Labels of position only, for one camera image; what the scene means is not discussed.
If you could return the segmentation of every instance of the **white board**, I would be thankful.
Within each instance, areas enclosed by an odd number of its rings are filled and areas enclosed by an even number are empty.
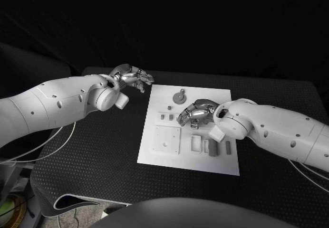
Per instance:
[[[180,89],[184,89],[186,102],[178,105],[173,102],[173,94]],[[190,123],[180,127],[176,122],[180,112],[197,99],[209,99],[222,104],[230,101],[230,91],[171,85],[151,86],[137,163],[239,176],[235,139],[225,137],[222,143],[217,143],[219,155],[210,157],[204,152],[203,140],[210,140],[207,132],[213,123],[200,124],[199,130],[193,130]],[[199,140],[200,136],[200,152],[190,151],[191,135],[196,135],[193,140]],[[226,141],[230,144],[230,154],[226,153]]]

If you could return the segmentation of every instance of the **floor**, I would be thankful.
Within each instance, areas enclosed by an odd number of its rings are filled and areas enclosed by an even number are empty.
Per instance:
[[[99,205],[76,208],[76,219],[73,218],[75,209],[59,215],[60,228],[88,228],[99,219],[102,211],[115,211],[124,208],[125,205],[99,201]],[[57,217],[41,217],[37,228],[57,228]]]

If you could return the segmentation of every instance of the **table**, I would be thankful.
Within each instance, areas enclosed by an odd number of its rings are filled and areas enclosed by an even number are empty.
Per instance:
[[[111,68],[88,67],[82,75],[109,71]],[[148,73],[155,84],[230,89],[232,100],[251,99],[259,105],[290,109],[329,124],[310,82]],[[150,88],[144,94],[132,88],[122,93],[129,98],[125,108],[92,112],[76,122],[72,139],[62,150],[36,162],[30,182],[44,216],[93,205],[95,199],[132,204],[154,198],[189,197],[248,208],[298,227],[329,227],[329,194],[298,174],[287,159],[258,148],[248,138],[236,141],[240,176],[137,164]],[[70,129],[72,125],[63,128],[40,156],[62,145]],[[303,172],[329,189],[326,180],[305,169]]]

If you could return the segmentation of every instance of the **textured black tabletop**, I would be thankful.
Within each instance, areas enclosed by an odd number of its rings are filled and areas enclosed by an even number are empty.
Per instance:
[[[109,68],[89,67],[82,75],[108,74],[109,71]],[[155,84],[229,89],[232,100],[246,98],[329,124],[310,82],[161,71],[148,73]],[[125,88],[122,93],[129,98],[125,108],[92,112],[76,122],[72,139],[62,150],[37,161],[30,182],[43,215],[56,216],[77,206],[92,205],[92,199],[135,203],[163,197],[189,197],[240,206],[298,227],[329,227],[329,193],[298,174],[287,159],[258,148],[248,138],[236,141],[240,176],[137,163],[150,91],[148,87],[141,94],[137,89]],[[62,145],[70,130],[72,125],[63,128],[40,156]],[[295,165],[329,189],[329,182]],[[83,201],[70,195],[90,199]]]

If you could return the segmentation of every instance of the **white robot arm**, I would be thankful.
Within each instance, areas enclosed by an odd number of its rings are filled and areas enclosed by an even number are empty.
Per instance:
[[[0,99],[0,147],[24,135],[69,125],[90,112],[124,108],[128,85],[144,92],[154,82],[141,69],[122,64],[108,75],[86,75],[47,81],[21,94]]]
[[[248,99],[220,105],[202,99],[184,109],[177,122],[183,126],[190,121],[197,129],[202,119],[214,123],[209,136],[217,142],[225,136],[248,137],[275,155],[329,172],[329,126],[308,116]]]

